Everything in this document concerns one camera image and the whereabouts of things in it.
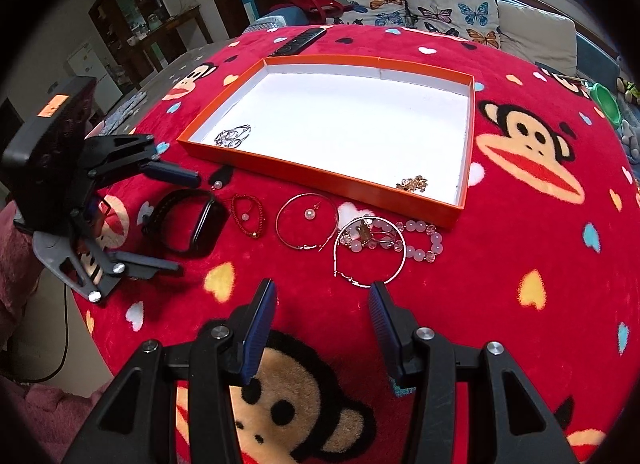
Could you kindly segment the maroon sleeve forearm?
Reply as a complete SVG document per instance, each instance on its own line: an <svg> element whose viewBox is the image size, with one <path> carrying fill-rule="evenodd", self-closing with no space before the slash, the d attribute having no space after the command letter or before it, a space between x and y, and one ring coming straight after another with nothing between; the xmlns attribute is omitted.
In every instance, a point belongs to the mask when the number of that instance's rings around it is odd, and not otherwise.
<svg viewBox="0 0 640 464"><path fill-rule="evenodd" d="M14 225L17 207L9 202L1 210L0 295L1 346L20 325L26 303L35 293L43 270L32 251L32 238Z"/></svg>

